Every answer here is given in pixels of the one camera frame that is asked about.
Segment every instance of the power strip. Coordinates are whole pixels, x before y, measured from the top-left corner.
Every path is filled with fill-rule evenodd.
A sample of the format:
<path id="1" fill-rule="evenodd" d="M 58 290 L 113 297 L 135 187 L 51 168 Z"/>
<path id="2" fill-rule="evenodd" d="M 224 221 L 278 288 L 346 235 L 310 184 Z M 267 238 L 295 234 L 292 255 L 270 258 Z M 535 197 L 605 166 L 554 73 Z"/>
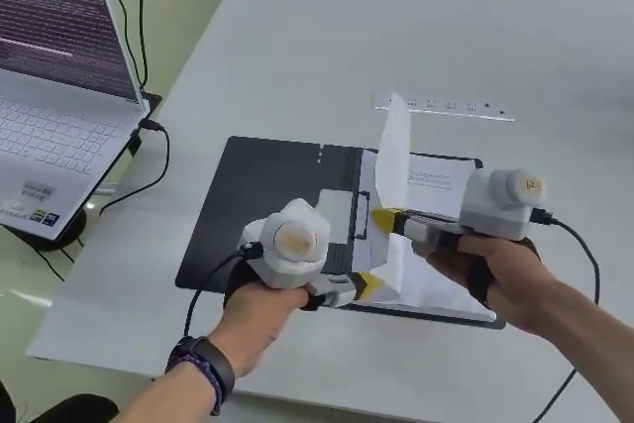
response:
<path id="1" fill-rule="evenodd" d="M 484 101 L 447 101 L 428 96 L 398 93 L 412 113 L 439 114 L 466 118 L 480 118 L 492 121 L 515 121 L 505 107 Z M 374 109 L 388 109 L 392 91 L 377 92 L 372 96 Z"/>

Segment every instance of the black cable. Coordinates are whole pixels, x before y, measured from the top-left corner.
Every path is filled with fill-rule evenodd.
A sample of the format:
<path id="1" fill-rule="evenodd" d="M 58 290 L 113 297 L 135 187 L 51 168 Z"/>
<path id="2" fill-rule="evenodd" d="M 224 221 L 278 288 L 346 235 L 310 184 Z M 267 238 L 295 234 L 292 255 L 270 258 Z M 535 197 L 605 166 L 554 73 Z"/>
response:
<path id="1" fill-rule="evenodd" d="M 132 50 L 132 46 L 130 45 L 130 33 L 128 30 L 128 9 L 126 9 L 126 4 L 123 2 L 123 0 L 117 1 L 119 2 L 119 5 L 121 6 L 121 11 L 123 12 L 123 35 L 126 42 L 126 49 L 130 54 L 130 59 L 132 60 L 132 65 L 135 70 L 135 75 L 137 76 L 137 81 L 141 85 L 142 80 L 141 76 L 139 75 L 139 65 L 137 64 L 137 58 L 135 57 L 135 54 Z"/>
<path id="2" fill-rule="evenodd" d="M 75 260 L 72 258 L 71 255 L 68 254 L 68 252 L 64 248 L 61 249 L 61 252 L 70 260 L 71 263 L 75 264 Z"/>
<path id="3" fill-rule="evenodd" d="M 57 270 L 53 267 L 53 265 L 51 264 L 51 262 L 49 261 L 49 259 L 47 257 L 45 257 L 39 250 L 36 250 L 35 248 L 33 248 L 33 251 L 36 252 L 41 259 L 43 259 L 45 262 L 47 262 L 47 266 L 49 267 L 49 269 L 53 272 L 53 274 L 55 276 L 57 276 L 57 278 L 61 282 L 66 282 L 66 280 L 63 278 L 63 276 L 61 274 L 59 274 L 57 272 Z"/>
<path id="4" fill-rule="evenodd" d="M 146 0 L 139 0 L 139 41 L 141 43 L 141 57 L 143 58 L 143 81 L 141 81 L 142 91 L 145 91 L 150 76 L 148 67 L 148 52 L 146 50 L 145 7 Z"/>
<path id="5" fill-rule="evenodd" d="M 191 326 L 191 318 L 194 315 L 194 308 L 196 307 L 196 303 L 198 302 L 198 298 L 200 297 L 200 294 L 202 294 L 202 291 L 205 289 L 205 287 L 207 287 L 207 284 L 209 284 L 209 281 L 211 281 L 211 278 L 214 277 L 216 273 L 220 271 L 223 267 L 225 267 L 227 264 L 229 264 L 230 262 L 232 262 L 233 260 L 237 258 L 241 258 L 243 255 L 244 255 L 244 252 L 242 250 L 237 250 L 236 252 L 231 253 L 225 259 L 223 259 L 220 262 L 220 264 L 215 266 L 209 272 L 209 274 L 207 274 L 207 277 L 205 277 L 205 280 L 201 282 L 200 287 L 196 289 L 196 292 L 194 293 L 194 296 L 191 298 L 191 302 L 189 303 L 189 309 L 187 309 L 187 318 L 185 319 L 185 329 L 183 330 L 183 336 L 189 335 L 189 327 Z"/>
<path id="6" fill-rule="evenodd" d="M 572 227 L 570 227 L 569 225 L 566 225 L 564 222 L 561 222 L 560 220 L 557 220 L 556 218 L 553 218 L 552 223 L 553 223 L 553 225 L 557 225 L 558 227 L 563 228 L 568 233 L 573 235 L 573 237 L 575 237 L 575 240 L 577 240 L 579 242 L 579 244 L 581 245 L 581 247 L 585 251 L 585 254 L 587 255 L 588 259 L 592 263 L 592 268 L 594 269 L 594 298 L 593 298 L 593 301 L 594 301 L 594 304 L 598 304 L 599 298 L 601 296 L 601 270 L 599 269 L 598 261 L 596 260 L 596 258 L 592 254 L 592 252 L 590 251 L 589 246 L 583 240 L 581 235 L 579 233 L 577 233 L 575 230 L 573 230 Z"/>
<path id="7" fill-rule="evenodd" d="M 124 195 L 123 197 L 118 198 L 117 200 L 114 200 L 108 204 L 106 204 L 101 211 L 99 212 L 99 216 L 103 215 L 103 212 L 105 212 L 108 208 L 112 207 L 113 205 L 116 205 L 117 203 L 123 202 L 124 200 L 127 200 L 128 198 L 137 195 L 141 192 L 145 192 L 146 190 L 148 190 L 149 188 L 154 187 L 155 185 L 157 185 L 161 180 L 163 180 L 163 178 L 165 177 L 165 175 L 167 174 L 167 170 L 169 169 L 169 155 L 170 155 L 170 149 L 171 149 L 171 144 L 169 141 L 169 133 L 167 132 L 167 130 L 160 125 L 159 123 L 157 123 L 156 121 L 153 121 L 151 119 L 144 119 L 143 121 L 141 121 L 140 126 L 143 129 L 148 129 L 150 131 L 160 131 L 165 135 L 165 142 L 167 145 L 167 152 L 165 155 L 165 166 L 162 170 L 162 172 L 160 173 L 160 176 L 158 177 L 157 180 L 155 180 L 152 183 L 149 183 L 148 185 L 146 185 L 145 187 L 141 187 L 138 190 L 135 190 L 134 192 L 130 192 L 127 195 Z"/>
<path id="8" fill-rule="evenodd" d="M 587 255 L 588 259 L 592 263 L 592 268 L 594 270 L 594 299 L 593 300 L 594 300 L 594 304 L 598 304 L 599 297 L 601 295 L 601 271 L 600 271 L 600 268 L 599 268 L 599 265 L 598 265 L 598 261 L 596 260 L 596 258 L 592 254 L 592 252 L 590 251 L 589 246 L 583 240 L 581 235 L 579 233 L 577 233 L 569 225 L 566 225 L 564 222 L 561 222 L 561 221 L 557 220 L 556 218 L 553 218 L 553 215 L 550 214 L 550 213 L 547 213 L 545 210 L 535 209 L 535 211 L 533 212 L 533 216 L 531 216 L 531 221 L 534 222 L 534 223 L 541 223 L 543 225 L 557 225 L 558 227 L 563 228 L 568 233 L 570 233 L 573 237 L 575 237 L 575 239 L 579 242 L 579 244 L 581 245 L 581 247 L 585 251 L 585 254 Z M 557 402 L 559 397 L 562 395 L 564 390 L 568 387 L 568 385 L 573 380 L 573 378 L 575 377 L 576 374 L 577 374 L 577 370 L 576 369 L 572 370 L 569 373 L 569 375 L 564 380 L 564 383 L 562 383 L 562 385 L 559 387 L 559 389 L 555 392 L 555 394 L 550 399 L 550 401 L 546 404 L 546 406 L 541 411 L 541 413 L 539 415 L 537 415 L 537 418 L 535 418 L 533 420 L 533 423 L 539 423 L 540 421 L 542 421 L 542 419 L 550 411 L 550 409 L 553 407 L 555 402 Z"/>

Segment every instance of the wristwatch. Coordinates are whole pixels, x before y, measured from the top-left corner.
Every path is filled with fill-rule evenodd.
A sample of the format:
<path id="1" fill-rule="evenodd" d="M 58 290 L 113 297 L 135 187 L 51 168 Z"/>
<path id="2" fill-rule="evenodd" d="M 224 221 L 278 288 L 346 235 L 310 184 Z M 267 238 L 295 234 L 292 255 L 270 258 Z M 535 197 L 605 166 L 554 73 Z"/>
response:
<path id="1" fill-rule="evenodd" d="M 233 367 L 225 355 L 206 337 L 183 337 L 169 355 L 165 373 L 168 373 L 178 364 L 189 362 L 196 366 L 209 380 L 216 391 L 216 405 L 212 416 L 220 414 L 220 406 L 227 398 L 236 384 L 236 375 Z"/>

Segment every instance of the table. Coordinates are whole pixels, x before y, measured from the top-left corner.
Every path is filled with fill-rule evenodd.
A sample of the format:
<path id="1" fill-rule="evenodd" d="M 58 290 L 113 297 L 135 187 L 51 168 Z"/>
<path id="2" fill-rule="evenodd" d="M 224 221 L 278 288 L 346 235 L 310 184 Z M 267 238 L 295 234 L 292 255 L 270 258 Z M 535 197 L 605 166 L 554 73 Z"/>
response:
<path id="1" fill-rule="evenodd" d="M 634 155 L 634 0 L 224 0 L 158 119 L 165 180 L 108 210 L 28 354 L 155 376 L 192 293 L 173 282 L 231 135 L 376 147 L 375 90 L 486 99 L 517 121 L 414 115 L 413 152 L 479 156 L 546 177 L 549 209 L 587 238 L 603 305 L 634 321 L 624 244 Z M 159 174 L 144 140 L 118 193 Z M 592 271 L 557 229 L 535 228 L 545 263 L 585 293 Z M 192 333 L 222 297 L 201 296 Z M 425 421 L 532 421 L 570 370 L 549 344 L 360 312 L 296 313 L 238 391 Z M 546 421 L 615 421 L 577 378 Z"/>

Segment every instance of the white laptop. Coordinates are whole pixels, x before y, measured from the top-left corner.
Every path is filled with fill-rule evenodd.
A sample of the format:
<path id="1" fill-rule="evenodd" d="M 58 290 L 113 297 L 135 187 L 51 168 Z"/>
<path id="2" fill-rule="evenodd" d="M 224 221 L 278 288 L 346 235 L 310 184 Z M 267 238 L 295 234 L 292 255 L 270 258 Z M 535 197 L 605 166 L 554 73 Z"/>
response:
<path id="1" fill-rule="evenodd" d="M 0 224 L 56 239 L 149 113 L 106 0 L 0 0 Z"/>

